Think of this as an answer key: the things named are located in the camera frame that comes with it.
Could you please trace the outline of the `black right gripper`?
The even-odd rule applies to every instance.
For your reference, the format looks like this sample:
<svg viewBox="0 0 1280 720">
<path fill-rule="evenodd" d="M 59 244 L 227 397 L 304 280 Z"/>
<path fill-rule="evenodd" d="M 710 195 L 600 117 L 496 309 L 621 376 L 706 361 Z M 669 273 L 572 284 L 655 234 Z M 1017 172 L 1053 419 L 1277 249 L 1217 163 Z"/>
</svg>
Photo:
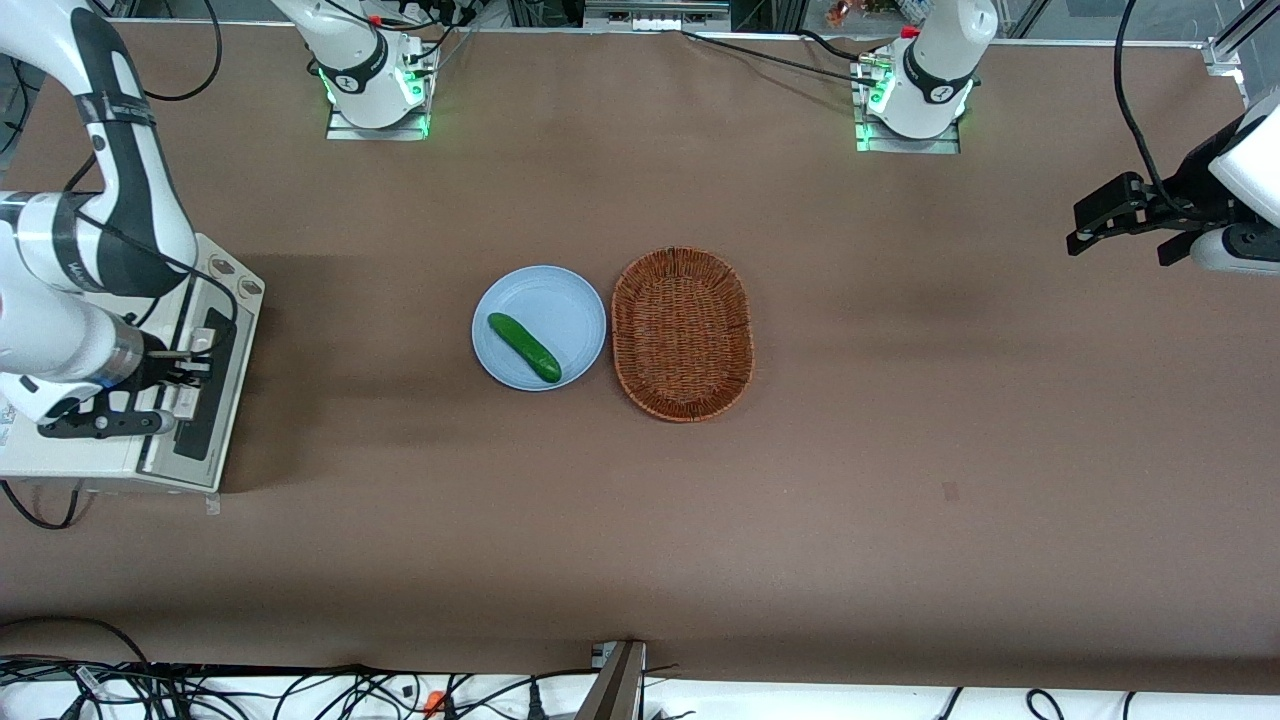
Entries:
<svg viewBox="0 0 1280 720">
<path fill-rule="evenodd" d="M 180 363 L 211 363 L 212 350 L 169 350 L 148 332 L 136 332 L 125 343 L 122 360 L 122 391 L 128 404 L 154 387 L 175 386 L 204 388 L 218 378 L 212 368 L 180 368 Z"/>
</svg>

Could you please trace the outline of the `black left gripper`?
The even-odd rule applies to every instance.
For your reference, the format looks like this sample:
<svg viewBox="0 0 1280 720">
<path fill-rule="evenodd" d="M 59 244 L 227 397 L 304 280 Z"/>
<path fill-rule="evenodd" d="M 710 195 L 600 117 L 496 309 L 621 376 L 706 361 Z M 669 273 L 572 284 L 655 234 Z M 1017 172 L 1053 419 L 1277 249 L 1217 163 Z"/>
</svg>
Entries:
<svg viewBox="0 0 1280 720">
<path fill-rule="evenodd" d="M 1151 174 L 1146 183 L 1135 172 L 1124 172 L 1074 204 L 1075 231 L 1065 238 L 1070 256 L 1079 256 L 1101 240 L 1120 234 L 1176 231 L 1157 247 L 1158 264 L 1171 266 L 1190 256 L 1193 231 L 1212 231 L 1251 219 L 1251 209 L 1210 172 L 1210 163 L 1233 147 L 1231 140 L 1206 140 L 1192 149 L 1178 170 L 1162 177 L 1155 156 L 1140 145 L 1140 158 Z M 1146 222 L 1140 222 L 1144 211 Z"/>
</svg>

